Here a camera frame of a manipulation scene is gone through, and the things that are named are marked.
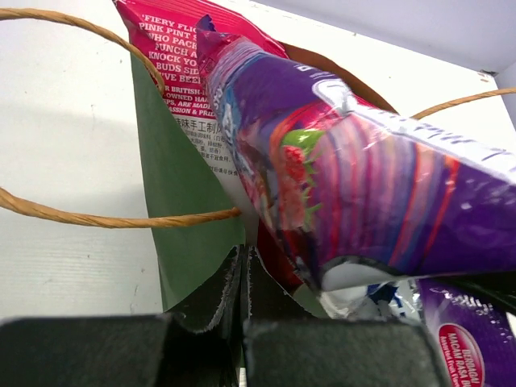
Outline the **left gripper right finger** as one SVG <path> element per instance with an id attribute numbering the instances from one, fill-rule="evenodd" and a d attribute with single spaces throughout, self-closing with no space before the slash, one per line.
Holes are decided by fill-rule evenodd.
<path id="1" fill-rule="evenodd" d="M 318 318 L 242 256 L 241 323 L 249 386 L 448 386 L 427 329 L 407 319 Z"/>

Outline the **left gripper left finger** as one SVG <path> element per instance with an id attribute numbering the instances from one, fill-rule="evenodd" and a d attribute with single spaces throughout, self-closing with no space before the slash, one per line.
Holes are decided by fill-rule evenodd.
<path id="1" fill-rule="evenodd" d="M 242 245 L 161 314 L 1 324 L 3 386 L 237 386 Z"/>

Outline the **green paper bag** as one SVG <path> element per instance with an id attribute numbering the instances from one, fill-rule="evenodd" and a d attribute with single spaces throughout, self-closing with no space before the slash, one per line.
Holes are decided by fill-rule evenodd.
<path id="1" fill-rule="evenodd" d="M 55 210 L 2 192 L 2 205 L 14 212 L 60 223 L 104 228 L 152 228 L 163 235 L 178 250 L 189 236 L 187 227 L 202 225 L 201 257 L 193 263 L 198 273 L 207 262 L 210 251 L 238 244 L 243 237 L 243 211 L 224 191 L 221 182 L 183 132 L 164 102 L 164 79 L 155 65 L 129 39 L 124 40 L 84 19 L 55 11 L 4 8 L 3 19 L 40 19 L 79 27 L 104 37 L 124 47 L 135 56 L 133 80 L 140 137 L 140 155 L 144 171 L 144 188 L 148 204 L 148 217 L 107 218 Z M 280 43 L 287 54 L 285 59 L 309 65 L 332 73 L 344 83 L 340 69 L 323 56 Z M 347 85 L 364 106 L 396 112 L 365 102 Z M 461 280 L 515 280 L 514 271 L 455 275 Z"/>

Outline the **purple candy bag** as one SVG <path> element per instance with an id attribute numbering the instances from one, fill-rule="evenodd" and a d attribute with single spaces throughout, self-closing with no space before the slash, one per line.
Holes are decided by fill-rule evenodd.
<path id="1" fill-rule="evenodd" d="M 454 386 L 514 385 L 506 314 L 437 281 L 514 271 L 514 154 L 361 105 L 336 75 L 209 16 L 196 32 L 243 187 L 326 312 L 422 321 Z"/>

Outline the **pink chips bag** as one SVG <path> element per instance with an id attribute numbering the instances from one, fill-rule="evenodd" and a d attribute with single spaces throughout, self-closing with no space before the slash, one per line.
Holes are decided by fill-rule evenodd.
<path id="1" fill-rule="evenodd" d="M 241 14 L 211 1 L 117 1 L 114 6 L 127 27 L 130 43 L 163 77 L 168 109 L 231 200 L 243 211 L 248 241 L 256 241 L 258 216 L 201 85 L 196 25 L 209 15 L 216 30 L 243 35 L 274 55 L 286 57 L 284 47 Z"/>

